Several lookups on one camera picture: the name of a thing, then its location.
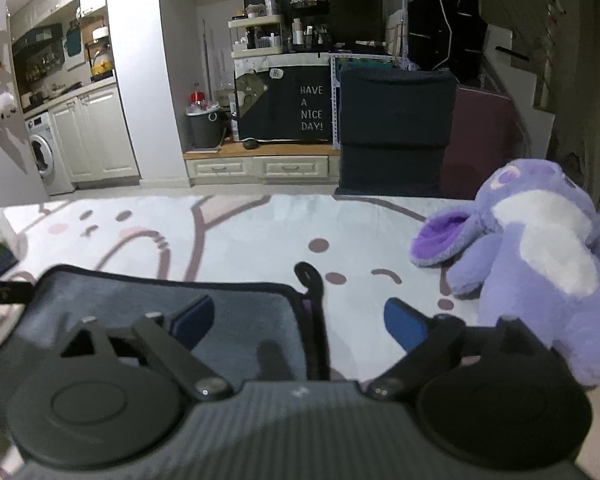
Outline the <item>white drawer cabinet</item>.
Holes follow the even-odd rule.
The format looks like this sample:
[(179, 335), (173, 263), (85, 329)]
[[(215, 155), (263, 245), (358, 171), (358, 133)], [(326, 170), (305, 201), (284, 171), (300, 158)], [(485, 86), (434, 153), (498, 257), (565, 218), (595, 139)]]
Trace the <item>white drawer cabinet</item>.
[(339, 178), (339, 156), (272, 155), (186, 160), (192, 185), (247, 183), (332, 183)]

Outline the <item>white washing machine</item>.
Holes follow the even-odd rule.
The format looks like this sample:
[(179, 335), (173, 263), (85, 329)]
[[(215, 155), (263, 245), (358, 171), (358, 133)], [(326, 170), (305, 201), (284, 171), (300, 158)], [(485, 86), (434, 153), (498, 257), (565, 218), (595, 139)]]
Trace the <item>white washing machine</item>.
[(26, 128), (38, 174), (49, 196), (65, 195), (76, 190), (62, 160), (61, 150), (50, 114), (26, 120)]

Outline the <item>purple plush toy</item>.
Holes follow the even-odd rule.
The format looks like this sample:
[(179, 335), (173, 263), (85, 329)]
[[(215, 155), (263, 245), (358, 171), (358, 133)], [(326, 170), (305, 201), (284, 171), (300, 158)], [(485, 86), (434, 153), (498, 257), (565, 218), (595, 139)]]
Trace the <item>purple plush toy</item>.
[(600, 384), (600, 214), (556, 162), (496, 170), (471, 203), (426, 220), (411, 260), (448, 262), (452, 294), (479, 293), (480, 325), (516, 316), (577, 382)]

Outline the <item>cream countertop shelf rack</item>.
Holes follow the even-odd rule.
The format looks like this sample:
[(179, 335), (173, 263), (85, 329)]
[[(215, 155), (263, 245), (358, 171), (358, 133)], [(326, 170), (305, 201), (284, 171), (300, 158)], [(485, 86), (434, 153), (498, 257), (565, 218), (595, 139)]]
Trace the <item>cream countertop shelf rack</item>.
[(285, 52), (284, 18), (279, 14), (236, 18), (229, 21), (227, 26), (232, 42), (230, 56), (233, 60)]

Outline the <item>grey towel black trim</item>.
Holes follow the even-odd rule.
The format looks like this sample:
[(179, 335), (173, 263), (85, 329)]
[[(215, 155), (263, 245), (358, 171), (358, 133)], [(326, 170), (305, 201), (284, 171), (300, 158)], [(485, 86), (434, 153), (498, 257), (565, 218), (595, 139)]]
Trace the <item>grey towel black trim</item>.
[[(277, 283), (184, 283), (55, 266), (33, 285), (15, 328), (0, 344), (0, 425), (9, 401), (49, 358), (134, 359), (170, 378), (186, 401), (204, 397), (202, 378), (227, 391), (244, 382), (329, 378), (324, 283), (309, 263), (294, 274), (302, 292)], [(188, 351), (169, 334), (169, 318), (208, 295), (212, 329)]]

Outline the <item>black hanging jacket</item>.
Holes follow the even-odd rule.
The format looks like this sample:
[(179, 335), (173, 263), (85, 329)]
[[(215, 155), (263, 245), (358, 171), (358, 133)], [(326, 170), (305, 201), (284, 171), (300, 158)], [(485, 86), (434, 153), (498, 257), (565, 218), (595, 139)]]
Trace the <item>black hanging jacket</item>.
[(477, 87), (488, 25), (479, 0), (412, 0), (407, 5), (408, 58), (421, 70), (449, 70)]

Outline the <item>white kitchen cabinet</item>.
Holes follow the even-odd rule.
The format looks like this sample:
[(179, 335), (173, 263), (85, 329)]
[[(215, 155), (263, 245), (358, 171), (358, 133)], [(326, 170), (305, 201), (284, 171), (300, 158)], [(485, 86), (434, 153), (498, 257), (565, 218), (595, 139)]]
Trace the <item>white kitchen cabinet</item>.
[(73, 183), (140, 176), (114, 82), (84, 88), (48, 112)]

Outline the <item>dark grey trash bin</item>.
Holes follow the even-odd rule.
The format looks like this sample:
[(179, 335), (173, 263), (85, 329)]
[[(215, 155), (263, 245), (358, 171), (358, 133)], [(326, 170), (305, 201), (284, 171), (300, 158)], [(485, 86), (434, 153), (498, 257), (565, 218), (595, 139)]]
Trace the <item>dark grey trash bin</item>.
[(225, 136), (225, 114), (220, 108), (188, 112), (186, 118), (191, 148), (211, 150), (221, 144)]

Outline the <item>dark blue chair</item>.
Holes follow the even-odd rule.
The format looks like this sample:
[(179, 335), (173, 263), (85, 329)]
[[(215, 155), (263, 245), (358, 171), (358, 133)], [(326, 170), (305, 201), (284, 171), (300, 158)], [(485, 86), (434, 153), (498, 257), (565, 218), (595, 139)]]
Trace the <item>dark blue chair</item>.
[(438, 197), (456, 92), (446, 70), (344, 70), (337, 193)]

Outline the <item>black have a nice day cloth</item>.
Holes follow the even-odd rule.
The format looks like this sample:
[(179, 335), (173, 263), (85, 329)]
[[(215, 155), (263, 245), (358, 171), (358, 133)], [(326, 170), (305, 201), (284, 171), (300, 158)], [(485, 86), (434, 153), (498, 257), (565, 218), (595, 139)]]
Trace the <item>black have a nice day cloth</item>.
[(240, 140), (319, 144), (332, 140), (332, 82), (322, 66), (247, 70), (236, 79)]

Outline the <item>cartoon bear tablecloth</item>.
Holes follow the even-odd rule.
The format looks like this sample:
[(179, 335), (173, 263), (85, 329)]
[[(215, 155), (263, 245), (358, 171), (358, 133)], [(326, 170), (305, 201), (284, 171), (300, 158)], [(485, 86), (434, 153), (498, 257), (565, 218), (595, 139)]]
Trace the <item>cartoon bear tablecloth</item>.
[(16, 280), (56, 264), (176, 282), (292, 284), (305, 261), (326, 285), (332, 368), (367, 380), (401, 349), (382, 325), (387, 298), (467, 321), (474, 300), (449, 295), (442, 274), (411, 263), (427, 218), (448, 206), (428, 198), (276, 195), (136, 196), (13, 206)]

